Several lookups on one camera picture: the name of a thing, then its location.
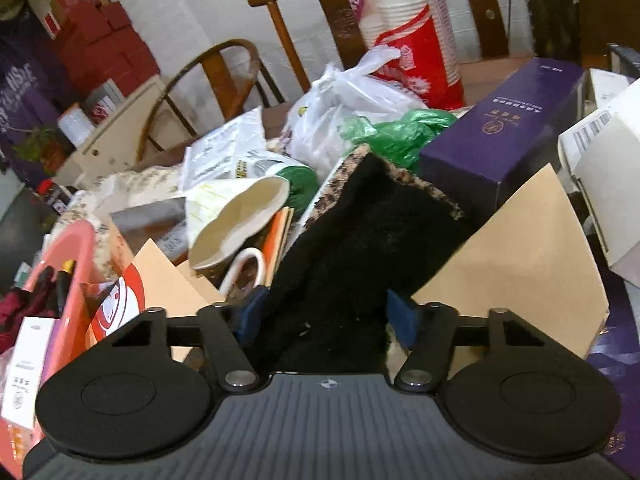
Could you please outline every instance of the metal screw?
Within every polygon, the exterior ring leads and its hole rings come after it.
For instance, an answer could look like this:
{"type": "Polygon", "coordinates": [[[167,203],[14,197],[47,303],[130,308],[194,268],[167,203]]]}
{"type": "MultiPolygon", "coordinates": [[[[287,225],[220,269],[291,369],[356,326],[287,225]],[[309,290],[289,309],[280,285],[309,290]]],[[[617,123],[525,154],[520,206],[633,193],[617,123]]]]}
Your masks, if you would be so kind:
{"type": "Polygon", "coordinates": [[[409,386],[425,386],[431,382],[431,374],[424,370],[405,370],[400,374],[400,379],[409,386]]]}
{"type": "Polygon", "coordinates": [[[234,370],[225,375],[225,382],[230,386],[242,388],[254,384],[258,377],[249,370],[234,370]]]}

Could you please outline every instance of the white cabinet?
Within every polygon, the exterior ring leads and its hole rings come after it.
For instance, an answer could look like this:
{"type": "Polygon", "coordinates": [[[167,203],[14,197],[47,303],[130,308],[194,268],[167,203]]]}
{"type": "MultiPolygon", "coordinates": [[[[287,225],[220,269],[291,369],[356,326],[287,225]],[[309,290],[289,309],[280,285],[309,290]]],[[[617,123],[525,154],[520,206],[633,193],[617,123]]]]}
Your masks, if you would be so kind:
{"type": "MultiPolygon", "coordinates": [[[[126,171],[133,166],[142,127],[163,90],[164,83],[154,76],[133,92],[96,127],[60,168],[54,180],[64,186],[85,189],[100,177],[126,171]]],[[[158,111],[151,136],[165,149],[190,138],[167,104],[158,111]]],[[[151,143],[146,144],[145,158],[157,152],[151,143]]]]}

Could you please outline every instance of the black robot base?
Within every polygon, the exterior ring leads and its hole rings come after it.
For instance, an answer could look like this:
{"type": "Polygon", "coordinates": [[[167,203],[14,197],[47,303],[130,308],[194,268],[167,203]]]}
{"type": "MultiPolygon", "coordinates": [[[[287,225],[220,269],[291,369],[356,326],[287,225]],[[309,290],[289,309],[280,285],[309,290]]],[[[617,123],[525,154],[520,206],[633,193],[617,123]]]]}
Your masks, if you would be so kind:
{"type": "MultiPolygon", "coordinates": [[[[620,402],[597,370],[509,310],[486,319],[389,293],[412,353],[383,375],[256,375],[208,306],[143,312],[36,400],[33,480],[580,479],[628,476],[600,451],[620,402]],[[198,371],[169,346],[202,350],[198,371]],[[456,346],[486,356],[447,380],[456,346]]],[[[247,312],[259,312],[248,308],[247,312]]]]}

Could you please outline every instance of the ribbed gray surface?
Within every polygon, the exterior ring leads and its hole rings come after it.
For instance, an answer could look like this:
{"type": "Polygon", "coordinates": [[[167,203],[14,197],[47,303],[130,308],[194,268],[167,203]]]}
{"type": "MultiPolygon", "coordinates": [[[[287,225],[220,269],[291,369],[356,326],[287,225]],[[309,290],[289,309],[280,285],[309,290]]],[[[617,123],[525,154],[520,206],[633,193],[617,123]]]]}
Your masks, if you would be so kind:
{"type": "Polygon", "coordinates": [[[57,456],[33,478],[622,480],[626,476],[599,455],[557,465],[527,465],[492,456],[458,436],[432,399],[396,392],[382,376],[277,375],[257,394],[226,399],[203,433],[162,458],[101,465],[57,456]],[[327,388],[328,382],[333,387],[327,388]]]}

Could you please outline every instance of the white wall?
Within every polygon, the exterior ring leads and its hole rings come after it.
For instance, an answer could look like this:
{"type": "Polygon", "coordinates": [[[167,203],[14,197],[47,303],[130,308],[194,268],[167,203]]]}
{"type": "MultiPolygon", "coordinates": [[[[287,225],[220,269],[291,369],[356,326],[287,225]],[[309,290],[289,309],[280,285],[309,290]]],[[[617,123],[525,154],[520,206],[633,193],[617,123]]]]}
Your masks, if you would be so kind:
{"type": "MultiPolygon", "coordinates": [[[[140,36],[156,56],[162,73],[175,74],[209,46],[229,38],[253,41],[285,98],[302,94],[290,68],[266,7],[251,8],[247,0],[120,0],[140,36]]],[[[30,0],[36,13],[46,12],[49,0],[30,0]]],[[[318,78],[338,55],[317,0],[280,0],[287,27],[311,80],[318,78]]],[[[500,0],[506,19],[507,0],[500,0]]],[[[452,24],[461,60],[479,59],[478,35],[467,0],[449,0],[452,24]]],[[[529,20],[524,0],[513,0],[512,54],[531,51],[529,20]]],[[[231,54],[230,64],[242,57],[231,54]]],[[[212,128],[222,119],[212,105],[212,94],[202,74],[193,75],[180,92],[196,110],[201,127],[212,128]]]]}

